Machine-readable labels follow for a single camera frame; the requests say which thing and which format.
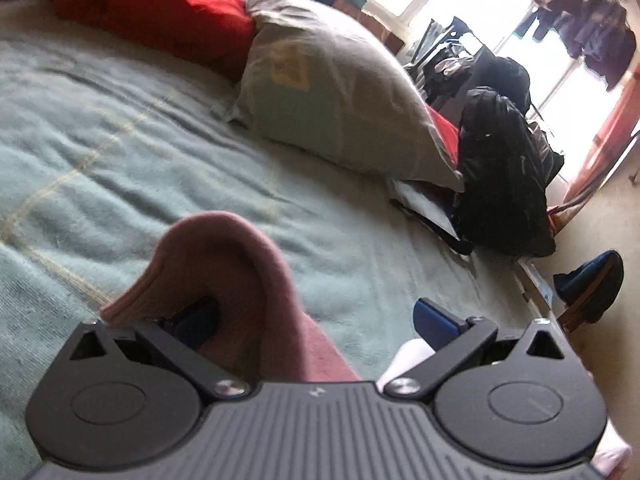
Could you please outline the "red plaid curtain right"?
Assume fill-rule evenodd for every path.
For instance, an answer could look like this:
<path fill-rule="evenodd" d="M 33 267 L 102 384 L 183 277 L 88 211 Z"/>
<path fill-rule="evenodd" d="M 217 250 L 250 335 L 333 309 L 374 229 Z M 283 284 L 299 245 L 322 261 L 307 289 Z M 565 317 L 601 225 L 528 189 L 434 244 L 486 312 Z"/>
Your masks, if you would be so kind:
<path fill-rule="evenodd" d="M 612 171 L 634 136 L 639 120 L 639 75 L 634 74 L 604 125 L 592 139 L 591 148 L 576 178 L 570 182 L 562 203 L 548 210 L 556 232 L 589 202 Z"/>

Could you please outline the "pink and white sweater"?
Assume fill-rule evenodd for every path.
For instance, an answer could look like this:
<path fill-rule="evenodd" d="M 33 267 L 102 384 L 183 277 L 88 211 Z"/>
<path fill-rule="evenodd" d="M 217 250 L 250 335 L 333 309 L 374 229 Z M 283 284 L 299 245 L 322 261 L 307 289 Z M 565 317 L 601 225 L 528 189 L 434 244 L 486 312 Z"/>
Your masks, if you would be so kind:
<path fill-rule="evenodd" d="M 461 453 L 424 404 L 384 393 L 432 346 L 419 335 L 379 382 L 360 380 L 299 305 L 276 245 L 236 214 L 176 223 L 101 315 L 113 326 L 163 318 L 166 332 L 250 386 L 215 403 L 153 478 L 618 479 L 631 458 L 609 418 L 593 458 L 564 469 L 502 469 Z"/>

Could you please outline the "wooden chair with clothes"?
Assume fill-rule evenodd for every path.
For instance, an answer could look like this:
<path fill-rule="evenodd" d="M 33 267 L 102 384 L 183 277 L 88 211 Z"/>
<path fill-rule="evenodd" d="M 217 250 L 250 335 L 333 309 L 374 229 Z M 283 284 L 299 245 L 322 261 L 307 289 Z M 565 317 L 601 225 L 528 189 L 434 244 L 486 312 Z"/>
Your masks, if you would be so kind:
<path fill-rule="evenodd" d="M 552 276 L 553 288 L 565 304 L 558 323 L 565 333 L 596 324 L 614 304 L 624 281 L 624 263 L 616 250 L 602 252 L 568 273 Z"/>

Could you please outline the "black backpack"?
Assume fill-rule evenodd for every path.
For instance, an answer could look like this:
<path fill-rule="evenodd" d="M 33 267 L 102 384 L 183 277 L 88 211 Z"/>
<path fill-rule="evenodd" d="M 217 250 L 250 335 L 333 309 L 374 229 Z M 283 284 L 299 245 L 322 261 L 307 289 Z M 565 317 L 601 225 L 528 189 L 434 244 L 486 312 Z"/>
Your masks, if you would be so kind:
<path fill-rule="evenodd" d="M 503 255 L 553 254 L 546 191 L 563 165 L 564 156 L 508 98 L 488 87 L 470 90 L 459 128 L 464 191 L 454 199 L 454 229 Z"/>

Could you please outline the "red quilt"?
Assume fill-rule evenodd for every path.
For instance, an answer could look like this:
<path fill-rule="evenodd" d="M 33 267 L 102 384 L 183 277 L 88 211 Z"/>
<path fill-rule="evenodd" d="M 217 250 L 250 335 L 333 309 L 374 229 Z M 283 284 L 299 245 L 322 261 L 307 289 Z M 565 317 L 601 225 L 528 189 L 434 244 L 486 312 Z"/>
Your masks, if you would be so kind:
<path fill-rule="evenodd" d="M 445 144 L 445 148 L 455 165 L 458 163 L 458 141 L 459 141 L 459 130 L 456 126 L 454 126 L 448 119 L 446 119 L 442 114 L 439 114 L 437 110 L 431 108 L 430 106 L 426 107 L 428 112 L 433 119 L 435 127 L 438 131 L 442 142 Z"/>
<path fill-rule="evenodd" d="M 242 78 L 256 35 L 244 0 L 54 0 L 55 12 L 137 44 Z"/>

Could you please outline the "blue white book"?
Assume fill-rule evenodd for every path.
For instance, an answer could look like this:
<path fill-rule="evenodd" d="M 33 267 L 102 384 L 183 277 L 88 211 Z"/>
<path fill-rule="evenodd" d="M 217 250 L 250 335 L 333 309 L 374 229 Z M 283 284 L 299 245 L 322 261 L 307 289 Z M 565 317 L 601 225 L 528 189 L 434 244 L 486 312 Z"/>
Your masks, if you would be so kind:
<path fill-rule="evenodd" d="M 514 263 L 514 274 L 521 284 L 523 295 L 545 318 L 553 316 L 554 292 L 534 264 L 526 259 Z"/>

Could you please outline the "red quilt right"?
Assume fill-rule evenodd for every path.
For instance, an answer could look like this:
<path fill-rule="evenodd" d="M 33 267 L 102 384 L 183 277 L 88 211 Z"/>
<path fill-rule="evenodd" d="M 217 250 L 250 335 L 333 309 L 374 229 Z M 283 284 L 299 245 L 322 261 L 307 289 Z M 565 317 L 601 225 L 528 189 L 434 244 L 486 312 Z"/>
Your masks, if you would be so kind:
<path fill-rule="evenodd" d="M 438 131 L 442 142 L 445 144 L 445 148 L 455 165 L 458 163 L 458 141 L 459 141 L 459 130 L 456 126 L 454 126 L 448 119 L 446 119 L 442 114 L 439 114 L 437 110 L 431 108 L 430 106 L 426 107 L 428 112 L 433 119 L 435 127 Z"/>

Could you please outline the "red quilt left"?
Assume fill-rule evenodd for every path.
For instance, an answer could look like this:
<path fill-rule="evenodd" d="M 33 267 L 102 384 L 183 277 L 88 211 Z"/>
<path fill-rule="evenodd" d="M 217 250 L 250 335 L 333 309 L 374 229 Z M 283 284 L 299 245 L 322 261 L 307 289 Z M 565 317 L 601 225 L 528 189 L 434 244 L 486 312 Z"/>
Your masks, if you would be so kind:
<path fill-rule="evenodd" d="M 242 78 L 256 35 L 244 0 L 54 0 L 55 12 L 137 44 Z"/>

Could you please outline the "green topped box pile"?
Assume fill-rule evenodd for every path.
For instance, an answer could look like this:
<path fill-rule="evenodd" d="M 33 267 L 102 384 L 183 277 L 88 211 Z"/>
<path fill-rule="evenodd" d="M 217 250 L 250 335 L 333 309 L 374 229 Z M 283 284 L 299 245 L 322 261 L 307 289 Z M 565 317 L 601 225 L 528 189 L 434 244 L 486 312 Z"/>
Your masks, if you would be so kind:
<path fill-rule="evenodd" d="M 372 32 L 373 36 L 378 38 L 384 46 L 393 54 L 398 54 L 405 47 L 405 41 L 395 35 L 383 22 L 375 15 L 364 10 L 367 0 L 314 0 L 315 2 L 325 4 L 330 8 L 339 10 L 356 22 Z"/>

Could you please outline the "green plaid bed blanket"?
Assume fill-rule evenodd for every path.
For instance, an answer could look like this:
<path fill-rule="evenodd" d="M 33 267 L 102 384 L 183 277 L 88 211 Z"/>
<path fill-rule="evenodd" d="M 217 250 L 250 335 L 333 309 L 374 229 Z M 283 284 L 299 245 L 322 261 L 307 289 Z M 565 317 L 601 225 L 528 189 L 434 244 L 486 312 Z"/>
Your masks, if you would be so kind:
<path fill-rule="evenodd" d="M 283 252 L 306 311 L 363 378 L 413 335 L 421 297 L 522 328 L 510 262 L 460 258 L 393 190 L 229 124 L 231 84 L 180 58 L 1 6 L 1 474 L 38 463 L 26 403 L 77 323 L 121 295 L 182 218 L 226 210 Z"/>

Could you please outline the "grey green pillow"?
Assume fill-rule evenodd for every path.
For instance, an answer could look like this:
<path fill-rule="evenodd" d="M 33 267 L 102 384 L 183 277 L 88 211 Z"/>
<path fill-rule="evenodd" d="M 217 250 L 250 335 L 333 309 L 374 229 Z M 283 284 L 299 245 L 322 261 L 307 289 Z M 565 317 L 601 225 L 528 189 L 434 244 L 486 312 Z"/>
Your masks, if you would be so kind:
<path fill-rule="evenodd" d="M 257 34 L 229 117 L 351 170 L 460 192 L 412 80 L 353 18 L 312 0 L 243 0 Z"/>

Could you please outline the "clothes rack with garments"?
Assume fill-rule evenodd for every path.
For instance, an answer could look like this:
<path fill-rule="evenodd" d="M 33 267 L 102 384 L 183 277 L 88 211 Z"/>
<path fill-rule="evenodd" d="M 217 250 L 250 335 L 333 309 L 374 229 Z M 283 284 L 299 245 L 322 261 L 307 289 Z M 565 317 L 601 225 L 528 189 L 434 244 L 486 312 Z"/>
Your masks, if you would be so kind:
<path fill-rule="evenodd" d="M 481 44 L 476 50 L 463 44 L 476 36 L 460 18 L 442 27 L 428 23 L 405 70 L 425 103 L 452 124 L 460 122 L 466 95 L 487 87 L 505 96 L 522 113 L 532 107 L 528 71 L 512 58 L 495 55 Z"/>

